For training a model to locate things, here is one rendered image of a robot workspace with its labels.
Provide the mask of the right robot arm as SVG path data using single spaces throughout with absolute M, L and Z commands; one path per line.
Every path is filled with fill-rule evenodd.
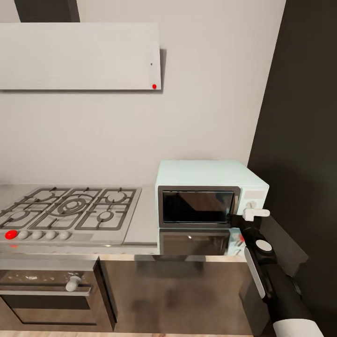
M 227 210 L 226 220 L 244 237 L 244 254 L 277 337 L 324 337 L 302 302 L 297 283 L 285 274 L 274 249 L 259 231 L 261 217 L 269 217 L 270 211 L 244 208 L 243 212 L 245 215 L 233 215 Z

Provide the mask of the microwave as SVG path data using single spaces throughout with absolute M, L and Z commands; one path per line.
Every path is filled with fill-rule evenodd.
M 239 161 L 161 160 L 155 184 L 160 228 L 231 228 L 226 212 L 263 209 L 269 185 Z

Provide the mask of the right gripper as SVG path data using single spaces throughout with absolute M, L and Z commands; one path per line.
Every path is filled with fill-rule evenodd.
M 231 228 L 239 229 L 242 235 L 246 229 L 251 227 L 259 231 L 262 223 L 260 216 L 254 216 L 253 221 L 246 221 L 243 215 L 233 215 L 229 210 L 226 212 L 226 220 L 230 222 Z

